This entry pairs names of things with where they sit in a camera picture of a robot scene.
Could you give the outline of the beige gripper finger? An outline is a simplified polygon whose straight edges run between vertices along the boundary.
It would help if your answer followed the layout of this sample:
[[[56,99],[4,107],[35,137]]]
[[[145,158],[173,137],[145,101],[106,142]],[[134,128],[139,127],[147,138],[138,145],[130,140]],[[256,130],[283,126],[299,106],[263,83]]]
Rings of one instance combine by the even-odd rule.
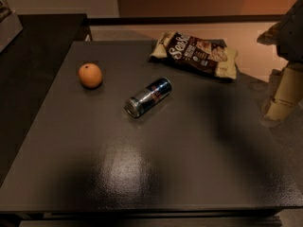
[[[262,113],[268,120],[283,121],[303,98],[303,64],[288,62],[281,71],[273,70],[269,90]]]

